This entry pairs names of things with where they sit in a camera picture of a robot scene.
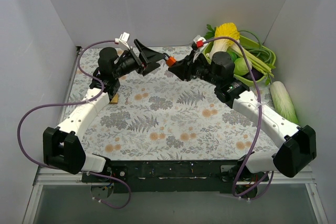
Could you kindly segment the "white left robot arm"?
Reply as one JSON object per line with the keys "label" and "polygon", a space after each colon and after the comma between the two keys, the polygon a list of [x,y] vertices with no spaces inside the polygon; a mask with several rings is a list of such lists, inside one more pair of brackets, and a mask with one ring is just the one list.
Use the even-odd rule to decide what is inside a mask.
{"label": "white left robot arm", "polygon": [[81,140],[99,112],[117,94],[121,77],[133,71],[145,76],[160,66],[160,60],[168,58],[167,55],[144,46],[137,39],[134,43],[138,54],[128,46],[123,47],[121,55],[118,55],[113,47],[100,50],[98,67],[93,73],[83,103],[55,128],[48,127],[43,133],[43,155],[46,165],[71,174],[93,172],[100,182],[111,178],[112,170],[106,165],[106,158],[86,153]]}

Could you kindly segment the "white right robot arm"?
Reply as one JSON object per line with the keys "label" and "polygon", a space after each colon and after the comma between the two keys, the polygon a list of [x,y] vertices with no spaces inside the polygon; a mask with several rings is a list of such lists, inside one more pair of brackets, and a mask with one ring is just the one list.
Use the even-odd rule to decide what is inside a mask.
{"label": "white right robot arm", "polygon": [[316,158],[315,130],[308,125],[300,127],[258,102],[249,87],[234,78],[235,65],[228,53],[215,53],[212,62],[207,62],[204,55],[196,59],[188,55],[180,61],[170,57],[166,64],[169,72],[182,81],[196,77],[213,84],[222,103],[250,119],[278,147],[276,153],[251,154],[247,162],[239,165],[237,173],[242,180],[270,171],[293,178]]}

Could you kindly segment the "orange and black padlock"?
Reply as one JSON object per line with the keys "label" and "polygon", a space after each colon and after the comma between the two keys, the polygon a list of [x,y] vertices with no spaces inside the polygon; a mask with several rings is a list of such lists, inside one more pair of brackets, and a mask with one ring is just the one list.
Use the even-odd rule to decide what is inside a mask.
{"label": "orange and black padlock", "polygon": [[168,67],[172,67],[177,62],[174,57],[171,57],[168,54],[164,54],[164,60]]}

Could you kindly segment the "large brass padlock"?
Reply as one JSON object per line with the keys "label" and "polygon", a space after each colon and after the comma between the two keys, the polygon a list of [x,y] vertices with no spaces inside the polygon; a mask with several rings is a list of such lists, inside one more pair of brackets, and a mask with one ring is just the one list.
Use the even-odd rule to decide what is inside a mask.
{"label": "large brass padlock", "polygon": [[110,101],[110,104],[117,104],[118,101],[119,101],[119,95],[116,94],[116,95],[112,98],[112,100]]}

